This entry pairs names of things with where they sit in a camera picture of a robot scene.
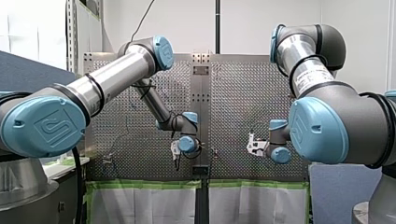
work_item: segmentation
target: blue joint cap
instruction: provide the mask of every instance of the blue joint cap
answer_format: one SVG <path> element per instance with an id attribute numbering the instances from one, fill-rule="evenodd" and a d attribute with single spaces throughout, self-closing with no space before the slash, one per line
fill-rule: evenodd
<path id="1" fill-rule="evenodd" d="M 385 96 L 396 103 L 396 91 L 387 91 L 385 92 Z"/>
<path id="2" fill-rule="evenodd" d="M 288 125 L 288 121 L 285 119 L 271 119 L 270 120 L 270 131 L 284 128 Z"/>
<path id="3" fill-rule="evenodd" d="M 178 139 L 178 149 L 184 153 L 192 153 L 196 150 L 197 146 L 195 140 L 189 136 L 183 136 Z"/>
<path id="4" fill-rule="evenodd" d="M 279 164 L 289 163 L 291 153 L 286 147 L 277 147 L 271 152 L 271 159 Z"/>
<path id="5" fill-rule="evenodd" d="M 346 159 L 347 129 L 337 113 L 318 98 L 295 101 L 290 109 L 289 126 L 291 142 L 302 157 L 328 164 Z"/>
<path id="6" fill-rule="evenodd" d="M 153 37 L 154 54 L 161 70 L 168 70 L 174 62 L 174 53 L 171 43 L 162 35 Z"/>
<path id="7" fill-rule="evenodd" d="M 21 102 L 4 117 L 1 138 L 13 153 L 24 157 L 59 156 L 72 149 L 85 133 L 85 117 L 70 100 L 41 96 Z"/>
<path id="8" fill-rule="evenodd" d="M 195 124 L 198 123 L 198 115 L 194 112 L 184 112 L 183 116 L 189 119 L 190 121 L 194 122 Z"/>

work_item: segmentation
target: perforated metal panel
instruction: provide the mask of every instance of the perforated metal panel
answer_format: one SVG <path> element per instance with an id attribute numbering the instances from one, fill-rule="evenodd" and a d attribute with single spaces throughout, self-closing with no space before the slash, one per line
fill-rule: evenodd
<path id="1" fill-rule="evenodd" d="M 87 53 L 85 72 L 115 59 L 115 54 Z M 193 75 L 194 66 L 207 66 L 209 74 Z M 308 162 L 291 145 L 292 160 L 287 165 L 246 150 L 250 129 L 256 137 L 268 138 L 269 120 L 285 119 L 290 110 L 288 80 L 268 63 L 268 56 L 210 55 L 210 62 L 207 58 L 203 64 L 196 55 L 178 54 L 174 67 L 154 76 L 153 84 L 169 109 L 200 111 L 199 135 L 206 143 L 204 154 L 211 157 L 197 161 L 211 164 L 211 178 L 307 179 Z M 92 121 L 91 135 L 87 133 L 87 150 L 94 153 L 89 178 L 192 179 L 191 161 L 181 160 L 180 170 L 175 171 L 170 133 L 157 131 L 154 121 L 134 89 L 109 103 Z"/>
<path id="2" fill-rule="evenodd" d="M 289 84 L 268 61 L 268 56 L 214 55 L 211 59 L 209 147 L 212 178 L 302 181 L 307 162 L 292 145 L 290 164 L 247 153 L 248 133 L 268 139 L 270 119 L 286 119 L 291 100 Z"/>
<path id="3" fill-rule="evenodd" d="M 191 62 L 178 58 L 171 70 L 156 74 L 152 81 L 168 109 L 181 113 L 191 107 Z M 86 72 L 91 72 L 115 60 L 116 55 L 87 53 L 86 59 Z M 155 118 L 132 87 L 93 119 L 92 138 L 95 155 L 89 179 L 191 179 L 191 162 L 181 160 L 176 171 L 171 133 L 156 129 Z"/>

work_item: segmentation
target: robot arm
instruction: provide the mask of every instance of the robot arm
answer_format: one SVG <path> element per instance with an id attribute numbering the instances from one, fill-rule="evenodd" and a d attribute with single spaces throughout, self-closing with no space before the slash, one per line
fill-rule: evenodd
<path id="1" fill-rule="evenodd" d="M 0 148 L 23 157 L 45 158 L 72 149 L 104 105 L 131 85 L 147 86 L 148 78 L 171 68 L 174 58 L 163 36 L 136 41 L 125 53 L 101 69 L 67 86 L 54 84 L 21 98 L 6 95 L 0 100 Z M 185 113 L 174 119 L 152 88 L 137 88 L 166 131 L 182 132 L 179 147 L 198 148 L 197 115 Z"/>
<path id="2" fill-rule="evenodd" d="M 344 39 L 331 26 L 276 28 L 271 61 L 289 77 L 297 99 L 285 126 L 290 136 L 270 134 L 270 144 L 290 138 L 297 152 L 310 161 L 373 168 L 393 164 L 395 104 L 382 95 L 359 95 L 335 81 L 333 75 L 345 58 Z"/>

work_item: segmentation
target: vertical metal pole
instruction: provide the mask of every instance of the vertical metal pole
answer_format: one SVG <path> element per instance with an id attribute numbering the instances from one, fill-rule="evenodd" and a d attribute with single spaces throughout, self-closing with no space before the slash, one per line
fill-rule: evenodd
<path id="1" fill-rule="evenodd" d="M 220 0 L 216 0 L 216 54 L 220 54 Z"/>

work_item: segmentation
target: green tape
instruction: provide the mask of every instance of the green tape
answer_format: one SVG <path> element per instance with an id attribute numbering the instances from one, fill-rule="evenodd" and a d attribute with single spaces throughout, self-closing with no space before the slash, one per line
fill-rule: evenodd
<path id="1" fill-rule="evenodd" d="M 308 182 L 277 182 L 266 180 L 210 180 L 210 188 L 262 187 L 271 189 L 308 189 Z"/>
<path id="2" fill-rule="evenodd" d="M 92 195 L 93 195 L 93 189 L 87 188 L 87 192 L 85 195 L 85 198 L 87 200 L 87 223 L 91 223 Z"/>
<path id="3" fill-rule="evenodd" d="M 122 180 L 93 181 L 87 183 L 90 189 L 198 189 L 200 181 L 146 181 Z"/>
<path id="4" fill-rule="evenodd" d="M 61 165 L 75 165 L 74 159 L 67 159 L 61 162 Z"/>
<path id="5" fill-rule="evenodd" d="M 306 189 L 306 206 L 305 206 L 305 224 L 309 224 L 309 205 L 311 204 L 311 190 L 308 185 L 308 188 Z"/>
<path id="6" fill-rule="evenodd" d="M 91 223 L 92 214 L 92 195 L 97 189 L 198 189 L 201 186 L 200 181 L 147 181 L 147 180 L 108 180 L 87 182 L 87 223 Z M 272 189 L 306 189 L 306 218 L 305 223 L 309 221 L 309 183 L 308 182 L 277 182 L 262 180 L 210 180 L 210 188 L 240 188 L 240 187 L 261 187 Z"/>

